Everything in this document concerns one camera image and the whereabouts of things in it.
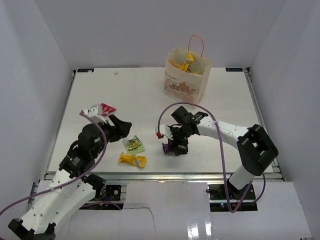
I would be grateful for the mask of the large tan chips bag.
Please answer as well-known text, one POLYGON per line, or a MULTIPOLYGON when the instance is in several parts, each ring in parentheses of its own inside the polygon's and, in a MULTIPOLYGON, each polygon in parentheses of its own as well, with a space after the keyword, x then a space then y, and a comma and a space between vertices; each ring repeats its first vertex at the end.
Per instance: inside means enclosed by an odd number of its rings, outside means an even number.
MULTIPOLYGON (((168 62, 175 68, 178 69, 179 66, 181 66, 180 64, 178 64, 177 62, 175 62, 173 59, 170 59, 168 60, 168 62)), ((190 74, 197 74, 197 75, 200 75, 201 73, 199 71, 192 71, 191 72, 187 72, 187 73, 190 73, 190 74)))

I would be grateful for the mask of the yellow snack bar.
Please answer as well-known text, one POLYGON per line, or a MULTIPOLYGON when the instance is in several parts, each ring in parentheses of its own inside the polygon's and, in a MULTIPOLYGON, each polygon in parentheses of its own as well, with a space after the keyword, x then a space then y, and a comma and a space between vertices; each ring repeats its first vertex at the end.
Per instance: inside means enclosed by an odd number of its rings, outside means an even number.
POLYGON ((120 164, 128 164, 143 169, 147 163, 147 158, 145 156, 124 154, 122 152, 118 162, 120 164))
POLYGON ((191 53, 189 53, 185 61, 183 62, 183 64, 180 65, 178 69, 183 72, 190 73, 191 72, 190 66, 194 63, 194 61, 195 61, 194 56, 191 53))

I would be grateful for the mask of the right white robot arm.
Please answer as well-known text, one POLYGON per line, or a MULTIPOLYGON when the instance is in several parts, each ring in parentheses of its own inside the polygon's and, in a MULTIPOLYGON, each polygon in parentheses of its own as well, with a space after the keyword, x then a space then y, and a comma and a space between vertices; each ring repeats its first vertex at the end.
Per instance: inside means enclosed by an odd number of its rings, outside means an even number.
POLYGON ((241 165, 226 181, 226 195, 236 200, 243 195, 244 189, 255 178, 262 176, 265 170, 279 155, 279 151, 266 130, 259 124, 251 127, 237 126, 218 121, 213 114, 201 108, 193 114, 186 110, 181 102, 171 114, 175 124, 157 123, 156 136, 167 138, 163 144, 165 154, 186 155, 189 151, 189 138, 193 135, 210 137, 220 145, 234 147, 240 156, 241 165))

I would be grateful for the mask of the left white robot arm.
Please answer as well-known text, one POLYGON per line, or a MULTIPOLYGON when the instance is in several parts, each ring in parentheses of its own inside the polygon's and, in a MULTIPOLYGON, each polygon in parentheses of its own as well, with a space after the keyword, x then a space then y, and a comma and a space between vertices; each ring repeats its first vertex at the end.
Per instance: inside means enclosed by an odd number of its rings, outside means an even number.
POLYGON ((59 164, 46 190, 35 196, 37 202, 8 228, 21 240, 53 240, 56 230, 88 201, 105 196, 106 181, 91 171, 102 160, 109 143, 130 133, 132 123, 110 115, 111 122, 94 121, 85 125, 59 164))

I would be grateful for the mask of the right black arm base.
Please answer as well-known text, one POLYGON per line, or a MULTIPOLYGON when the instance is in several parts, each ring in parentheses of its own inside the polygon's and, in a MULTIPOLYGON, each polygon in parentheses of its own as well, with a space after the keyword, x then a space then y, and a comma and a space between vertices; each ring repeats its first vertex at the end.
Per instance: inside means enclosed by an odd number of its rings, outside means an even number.
MULTIPOLYGON (((242 195, 245 193, 246 187, 247 186, 245 186, 241 190, 237 190, 232 185, 228 186, 228 193, 232 210, 234 210, 242 195)), ((229 212, 224 184, 209 184, 206 192, 209 196, 210 211, 212 213, 229 212)), ((251 185, 237 211, 256 212, 258 210, 257 204, 251 203, 255 199, 255 190, 253 185, 251 185)))

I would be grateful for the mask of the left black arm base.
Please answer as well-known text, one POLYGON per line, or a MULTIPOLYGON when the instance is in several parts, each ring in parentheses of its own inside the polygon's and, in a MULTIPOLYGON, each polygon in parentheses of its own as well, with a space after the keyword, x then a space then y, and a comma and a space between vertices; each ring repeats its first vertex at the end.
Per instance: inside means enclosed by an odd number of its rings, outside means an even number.
POLYGON ((85 183, 88 183, 95 190, 95 201, 119 201, 121 199, 122 186, 107 184, 106 180, 96 174, 90 174, 86 177, 85 183))

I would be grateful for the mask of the green white snack pouch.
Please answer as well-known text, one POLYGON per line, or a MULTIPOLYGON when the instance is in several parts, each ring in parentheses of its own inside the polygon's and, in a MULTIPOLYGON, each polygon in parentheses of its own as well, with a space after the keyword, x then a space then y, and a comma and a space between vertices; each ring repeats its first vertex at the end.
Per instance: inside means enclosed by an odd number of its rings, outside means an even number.
POLYGON ((142 141, 135 135, 133 138, 124 138, 123 144, 125 150, 130 155, 137 155, 145 150, 142 141))

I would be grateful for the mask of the red snack packet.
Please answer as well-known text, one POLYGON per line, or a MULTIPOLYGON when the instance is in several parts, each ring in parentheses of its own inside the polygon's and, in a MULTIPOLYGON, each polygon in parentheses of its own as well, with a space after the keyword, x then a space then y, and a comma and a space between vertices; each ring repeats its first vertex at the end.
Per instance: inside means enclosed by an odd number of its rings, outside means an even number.
POLYGON ((109 106, 109 105, 107 105, 105 103, 101 103, 100 105, 102 106, 102 114, 101 115, 103 117, 107 117, 109 114, 111 114, 111 113, 116 111, 116 109, 114 107, 109 106))

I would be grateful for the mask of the left blue corner label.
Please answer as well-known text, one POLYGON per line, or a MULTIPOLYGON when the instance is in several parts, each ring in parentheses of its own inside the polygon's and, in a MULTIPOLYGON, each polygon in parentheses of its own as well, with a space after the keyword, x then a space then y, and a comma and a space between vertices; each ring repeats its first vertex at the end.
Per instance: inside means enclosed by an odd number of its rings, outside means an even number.
POLYGON ((94 68, 78 68, 77 73, 93 73, 95 71, 94 68))

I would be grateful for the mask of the blue corner label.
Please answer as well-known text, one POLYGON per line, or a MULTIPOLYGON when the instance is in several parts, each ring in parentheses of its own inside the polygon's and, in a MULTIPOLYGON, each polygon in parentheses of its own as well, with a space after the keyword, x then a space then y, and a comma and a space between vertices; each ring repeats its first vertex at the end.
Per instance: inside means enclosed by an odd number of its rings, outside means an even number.
POLYGON ((78 68, 77 73, 93 73, 95 71, 94 68, 78 68))
POLYGON ((227 72, 243 72, 243 69, 240 67, 226 67, 227 72))

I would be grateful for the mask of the right blue corner label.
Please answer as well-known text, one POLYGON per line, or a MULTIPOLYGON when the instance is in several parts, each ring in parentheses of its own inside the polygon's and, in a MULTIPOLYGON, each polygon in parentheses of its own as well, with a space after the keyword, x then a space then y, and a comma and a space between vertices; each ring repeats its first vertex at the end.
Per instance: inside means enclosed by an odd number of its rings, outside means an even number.
POLYGON ((243 72, 243 69, 240 67, 226 67, 227 72, 243 72))

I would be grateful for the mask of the aluminium table frame rail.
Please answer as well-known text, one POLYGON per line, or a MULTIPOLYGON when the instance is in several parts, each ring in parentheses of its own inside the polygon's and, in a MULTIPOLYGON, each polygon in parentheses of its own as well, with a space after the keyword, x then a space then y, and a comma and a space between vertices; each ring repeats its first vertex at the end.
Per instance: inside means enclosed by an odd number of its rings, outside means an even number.
MULTIPOLYGON (((149 173, 95 173, 106 180, 187 180, 187 181, 215 181, 223 180, 222 174, 149 174, 149 173)), ((282 181, 282 175, 277 173, 265 173, 266 180, 282 181)), ((45 175, 44 180, 52 180, 54 177, 53 172, 45 175)))

